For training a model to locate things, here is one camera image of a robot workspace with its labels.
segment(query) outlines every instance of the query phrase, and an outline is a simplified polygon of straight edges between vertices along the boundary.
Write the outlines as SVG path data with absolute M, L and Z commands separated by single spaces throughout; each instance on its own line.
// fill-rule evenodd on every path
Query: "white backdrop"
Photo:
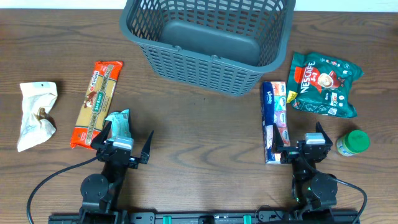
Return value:
M 126 0 L 0 0 L 0 8 L 123 9 Z M 398 0 L 296 0 L 296 11 L 398 12 Z

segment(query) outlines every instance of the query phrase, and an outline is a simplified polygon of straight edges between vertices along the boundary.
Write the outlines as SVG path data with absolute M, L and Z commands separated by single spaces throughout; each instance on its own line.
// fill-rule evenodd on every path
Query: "basket bottom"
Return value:
M 260 56 L 260 46 L 252 37 L 186 21 L 168 22 L 159 42 L 252 66 L 257 66 Z

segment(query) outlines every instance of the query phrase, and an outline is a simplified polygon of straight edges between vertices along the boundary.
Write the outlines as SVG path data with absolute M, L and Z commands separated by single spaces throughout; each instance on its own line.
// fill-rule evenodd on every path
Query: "basket rim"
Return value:
M 165 44 L 165 43 L 156 42 L 153 40 L 147 40 L 147 39 L 142 39 L 140 37 L 137 37 L 129 30 L 129 28 L 127 26 L 127 20 L 130 16 L 132 16 L 134 13 L 136 13 L 136 11 L 133 12 L 131 9 L 133 7 L 136 7 L 136 9 L 137 9 L 139 3 L 140 3 L 140 1 L 137 1 L 137 0 L 127 0 L 126 6 L 124 7 L 124 9 L 122 11 L 122 14 L 121 14 L 120 20 L 119 20 L 119 26 L 120 26 L 120 29 L 121 29 L 123 35 L 130 41 L 132 41 L 138 45 L 145 45 L 147 47 L 155 47 L 158 49 L 175 52 L 175 53 L 178 53 L 183 56 L 194 57 L 194 58 L 197 58 L 200 60 L 206 60 L 209 62 L 219 63 L 219 64 L 227 65 L 230 67 L 235 67 L 239 70 L 244 70 L 245 72 L 268 73 L 268 72 L 272 72 L 272 71 L 278 69 L 283 64 L 283 62 L 286 58 L 287 44 L 289 42 L 290 31 L 291 31 L 292 24 L 293 24 L 293 11 L 294 11 L 294 6 L 296 3 L 296 0 L 289 0 L 288 5 L 286 6 L 287 12 L 286 12 L 285 21 L 284 21 L 284 24 L 282 27 L 282 35 L 280 37 L 280 44 L 279 44 L 277 56 L 275 57 L 274 61 L 271 62 L 270 64 L 265 65 L 265 66 L 260 66 L 260 67 L 248 65 L 248 64 L 245 64 L 242 62 L 237 62 L 237 61 L 230 60 L 230 59 L 223 58 L 223 57 L 218 58 L 218 57 L 214 57 L 213 55 L 212 56 L 205 55 L 205 54 L 201 54 L 201 53 L 194 52 L 191 50 L 181 49 L 180 47 L 174 47 L 171 44 Z

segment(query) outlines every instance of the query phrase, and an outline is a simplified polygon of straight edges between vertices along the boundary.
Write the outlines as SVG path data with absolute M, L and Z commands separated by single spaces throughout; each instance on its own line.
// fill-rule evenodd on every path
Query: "yellow tag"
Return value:
M 296 99 L 297 93 L 290 90 L 289 95 L 287 96 L 287 103 L 290 103 L 292 100 Z

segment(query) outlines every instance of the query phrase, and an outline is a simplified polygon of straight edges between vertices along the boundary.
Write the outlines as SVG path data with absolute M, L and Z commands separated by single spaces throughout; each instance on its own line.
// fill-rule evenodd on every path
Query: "white package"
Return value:
M 45 118 L 58 96 L 54 82 L 21 83 L 20 87 L 24 98 L 18 152 L 43 143 L 54 134 L 54 126 Z

